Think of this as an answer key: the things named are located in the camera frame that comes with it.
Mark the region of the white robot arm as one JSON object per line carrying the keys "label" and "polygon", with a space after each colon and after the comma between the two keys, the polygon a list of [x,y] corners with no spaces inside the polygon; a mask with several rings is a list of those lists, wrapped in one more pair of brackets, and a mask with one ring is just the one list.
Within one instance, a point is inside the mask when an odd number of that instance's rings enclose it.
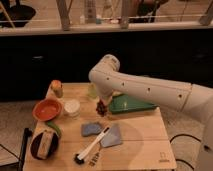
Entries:
{"label": "white robot arm", "polygon": [[114,91],[139,100],[166,106],[189,115],[204,125],[194,171],[213,171],[213,88],[119,72],[120,62],[105,55],[89,72],[99,98],[105,105]]}

